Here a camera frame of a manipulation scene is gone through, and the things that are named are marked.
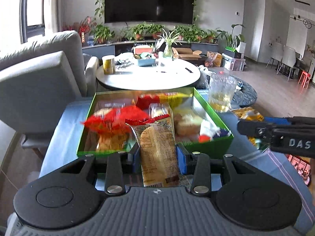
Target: tv screen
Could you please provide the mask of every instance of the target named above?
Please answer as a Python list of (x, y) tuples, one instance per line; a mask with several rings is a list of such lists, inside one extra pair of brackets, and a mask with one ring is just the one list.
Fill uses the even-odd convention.
[(105, 23), (121, 21), (191, 24), (193, 0), (105, 0)]

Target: green box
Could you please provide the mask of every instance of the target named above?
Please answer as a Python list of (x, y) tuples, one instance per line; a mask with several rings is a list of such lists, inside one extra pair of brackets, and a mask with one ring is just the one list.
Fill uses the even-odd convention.
[[(212, 107), (208, 104), (208, 102), (199, 94), (199, 92), (193, 87), (184, 87), (184, 88), (177, 88), (172, 90), (119, 90), (119, 91), (108, 91), (108, 92), (99, 92), (94, 95), (93, 101), (91, 103), (87, 118), (91, 116), (95, 112), (96, 106), (99, 105), (99, 101), (108, 101), (108, 102), (117, 102), (117, 100), (123, 99), (134, 99), (136, 100), (137, 97), (141, 94), (145, 93), (165, 93), (165, 92), (181, 92), (184, 94), (193, 94), (202, 108), (206, 111), (209, 117), (213, 120), (213, 122), (220, 128), (228, 130), (228, 127), (224, 124), (218, 114), (212, 109)], [(108, 154), (101, 154), (99, 152), (92, 152), (92, 151), (84, 151), (85, 143), (88, 137), (89, 129), (84, 127), (81, 135), (80, 142), (77, 148), (77, 155), (83, 156), (85, 154), (95, 154), (96, 156), (107, 156)], [(206, 143), (183, 143), (186, 147), (187, 151), (192, 152), (201, 152), (209, 155), (212, 159), (222, 159), (222, 156), (227, 152), (228, 148), (230, 147), (233, 135), (224, 136), (220, 138), (215, 138), (210, 142)]]

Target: red stool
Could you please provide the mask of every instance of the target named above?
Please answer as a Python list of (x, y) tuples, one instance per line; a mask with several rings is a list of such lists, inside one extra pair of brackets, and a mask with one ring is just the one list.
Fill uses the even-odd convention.
[(309, 83), (310, 78), (311, 78), (311, 75), (308, 74), (307, 72), (303, 71), (302, 74), (301, 74), (301, 77), (300, 77), (300, 80), (299, 80), (298, 84), (300, 83), (302, 77), (303, 77), (302, 85), (303, 85), (303, 88), (304, 88), (304, 87), (305, 87), (305, 84), (306, 84), (306, 83), (307, 83), (307, 84)]

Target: blue tablecloth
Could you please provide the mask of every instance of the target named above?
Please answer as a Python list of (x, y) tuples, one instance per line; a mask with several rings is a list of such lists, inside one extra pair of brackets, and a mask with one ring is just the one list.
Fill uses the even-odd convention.
[[(91, 101), (92, 99), (76, 101), (66, 107), (48, 147), (40, 177), (77, 158), (76, 149), (83, 130), (83, 125), (80, 122), (85, 120)], [(315, 207), (312, 204), (311, 193), (300, 175), (284, 154), (257, 151), (246, 136), (238, 133), (237, 118), (232, 113), (227, 112), (219, 115), (234, 135), (228, 153), (285, 182), (300, 194), (302, 210), (295, 228), (300, 233), (306, 234), (314, 224)]]

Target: glass vase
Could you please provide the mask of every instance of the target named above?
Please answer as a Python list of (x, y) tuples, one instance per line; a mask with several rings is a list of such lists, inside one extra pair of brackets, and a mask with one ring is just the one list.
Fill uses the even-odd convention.
[(173, 57), (172, 45), (166, 44), (163, 54), (164, 54), (164, 57)]

